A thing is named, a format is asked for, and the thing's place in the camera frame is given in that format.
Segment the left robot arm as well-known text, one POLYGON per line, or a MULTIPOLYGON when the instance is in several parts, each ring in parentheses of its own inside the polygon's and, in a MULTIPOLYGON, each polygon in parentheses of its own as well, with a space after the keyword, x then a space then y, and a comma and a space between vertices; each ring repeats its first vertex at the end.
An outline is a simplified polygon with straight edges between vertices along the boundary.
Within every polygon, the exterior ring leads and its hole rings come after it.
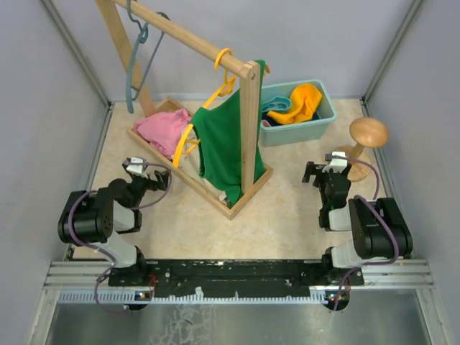
POLYGON ((57 223, 61 242, 86 247, 109 262, 107 275, 119 284, 141 285, 150 269, 141 250, 122 234, 138 232, 143 208, 160 202, 171 186, 171 171, 164 165, 132 157, 122 163, 130 181, 112 180, 98 190, 72 192, 57 223))

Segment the dark blue bucket hat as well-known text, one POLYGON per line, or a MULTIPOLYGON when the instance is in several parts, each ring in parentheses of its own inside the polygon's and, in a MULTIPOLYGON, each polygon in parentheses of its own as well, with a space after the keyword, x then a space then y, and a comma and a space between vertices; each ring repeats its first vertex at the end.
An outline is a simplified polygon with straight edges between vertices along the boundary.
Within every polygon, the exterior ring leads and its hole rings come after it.
MULTIPOLYGON (((320 119, 320 117, 319 117, 318 113, 317 112, 314 113, 312 121, 319 120, 319 119, 320 119)), ((262 120, 268 121, 270 123, 271 127, 282 126, 281 123, 276 122, 273 118, 269 117, 267 112, 262 114, 262 120)))

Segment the wooden hat stand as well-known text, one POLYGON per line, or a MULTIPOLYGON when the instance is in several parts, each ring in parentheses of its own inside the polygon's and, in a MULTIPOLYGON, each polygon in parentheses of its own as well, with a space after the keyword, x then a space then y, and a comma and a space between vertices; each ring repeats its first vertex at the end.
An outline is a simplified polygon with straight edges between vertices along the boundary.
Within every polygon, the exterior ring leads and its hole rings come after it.
POLYGON ((370 163, 370 160, 364 150, 380 148, 389 139, 387 127, 381 121, 369 117, 353 120, 349 126, 349 133, 355 141, 355 145, 342 145, 334 149, 334 151, 344 152, 348 158, 358 159, 367 163, 370 163))

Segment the wooden clothes rack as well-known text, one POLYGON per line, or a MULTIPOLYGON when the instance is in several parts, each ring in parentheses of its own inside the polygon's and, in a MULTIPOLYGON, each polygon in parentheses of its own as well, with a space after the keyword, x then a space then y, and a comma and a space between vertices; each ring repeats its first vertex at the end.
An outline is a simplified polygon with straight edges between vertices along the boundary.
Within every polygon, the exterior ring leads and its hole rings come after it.
POLYGON ((272 176, 272 168, 265 165, 262 177, 258 180, 254 179, 258 148, 257 132, 259 130, 260 66, 256 64, 255 61, 251 60, 247 63, 243 63, 237 58, 227 55, 227 53, 221 53, 220 48, 137 2, 131 5, 128 1, 97 1, 96 4, 105 21, 126 72, 131 70, 129 61, 135 58, 135 54, 119 16, 117 10, 118 6, 130 9, 131 13, 143 19, 146 23, 156 27, 178 42, 183 43, 185 46, 191 48, 205 58, 217 62, 222 68, 227 69, 239 78, 242 197, 232 208, 226 207, 217 198, 213 197, 197 180, 192 179, 180 168, 175 167, 169 159, 164 157, 154 147, 148 144, 146 140, 136 134, 132 128, 127 129, 127 133, 134 142, 148 151, 153 157, 157 158, 162 164, 170 168, 178 178, 189 185, 198 195, 227 217, 227 219, 232 220, 272 176))

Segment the light teal plastic bin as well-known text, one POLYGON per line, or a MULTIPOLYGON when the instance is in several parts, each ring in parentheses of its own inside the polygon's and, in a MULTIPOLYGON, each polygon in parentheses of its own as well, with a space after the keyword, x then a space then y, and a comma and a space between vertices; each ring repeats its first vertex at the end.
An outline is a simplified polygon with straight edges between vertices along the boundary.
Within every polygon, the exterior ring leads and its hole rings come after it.
POLYGON ((324 84, 316 79, 263 86, 261 90, 262 104, 276 96, 290 99, 290 94, 294 88, 304 83, 312 83, 323 94, 323 98, 316 109, 320 119, 274 127, 264 127, 260 124, 259 141, 263 146, 270 147, 279 144, 319 139, 326 131, 328 125, 336 120, 337 113, 334 104, 329 98, 324 84))

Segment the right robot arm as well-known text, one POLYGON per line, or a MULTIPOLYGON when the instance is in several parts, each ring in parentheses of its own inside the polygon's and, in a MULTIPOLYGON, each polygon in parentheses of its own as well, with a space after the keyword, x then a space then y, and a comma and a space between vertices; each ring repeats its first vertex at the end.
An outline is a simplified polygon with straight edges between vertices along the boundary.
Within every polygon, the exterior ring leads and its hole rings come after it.
POLYGON ((394 262, 407 258, 413 251, 413 238, 394 198, 366 200, 349 197, 351 164, 343 159, 327 165, 307 162, 302 182, 314 178, 322 207, 319 226, 326 231, 349 231, 351 239, 328 248, 321 258, 321 276, 335 285, 346 277, 349 269, 368 263, 394 262))

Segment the turquoise bucket hat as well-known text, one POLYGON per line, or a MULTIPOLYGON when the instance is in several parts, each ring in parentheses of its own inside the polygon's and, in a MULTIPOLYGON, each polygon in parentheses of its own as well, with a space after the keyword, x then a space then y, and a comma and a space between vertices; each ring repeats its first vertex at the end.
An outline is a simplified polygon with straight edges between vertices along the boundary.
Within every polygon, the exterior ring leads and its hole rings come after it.
POLYGON ((262 104, 262 112, 276 111, 286 112, 291 107, 291 100, 289 98, 276 96, 269 101, 262 104))

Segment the orange bucket hat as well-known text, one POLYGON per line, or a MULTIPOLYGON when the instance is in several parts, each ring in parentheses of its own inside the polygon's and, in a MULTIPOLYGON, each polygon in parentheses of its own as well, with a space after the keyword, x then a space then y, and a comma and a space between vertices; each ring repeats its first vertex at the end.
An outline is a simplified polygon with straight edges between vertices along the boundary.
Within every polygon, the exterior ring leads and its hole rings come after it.
POLYGON ((285 113, 270 110, 267 116, 281 125, 310 121, 322 98, 323 94, 312 83, 300 84, 290 94, 291 107, 285 113))

